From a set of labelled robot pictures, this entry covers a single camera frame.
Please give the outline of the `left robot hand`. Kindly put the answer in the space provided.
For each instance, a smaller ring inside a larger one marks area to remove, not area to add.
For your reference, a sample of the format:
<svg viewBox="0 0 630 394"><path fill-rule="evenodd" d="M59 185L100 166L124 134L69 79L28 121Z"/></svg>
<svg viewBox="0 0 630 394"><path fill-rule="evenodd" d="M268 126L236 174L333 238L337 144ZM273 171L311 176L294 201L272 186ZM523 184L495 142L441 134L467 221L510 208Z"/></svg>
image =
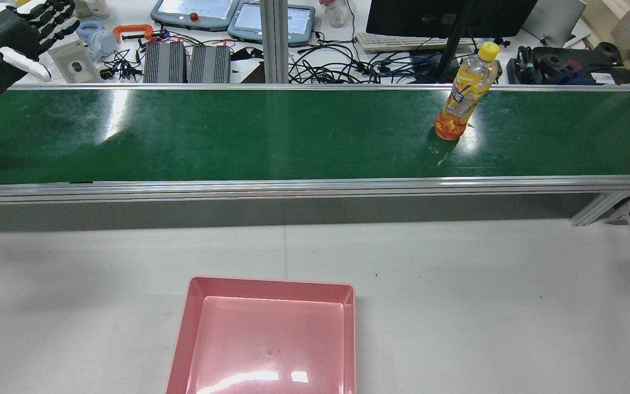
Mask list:
<svg viewBox="0 0 630 394"><path fill-rule="evenodd" d="M73 1L0 3L0 94L25 76L51 81L39 57L78 29L74 11Z"/></svg>

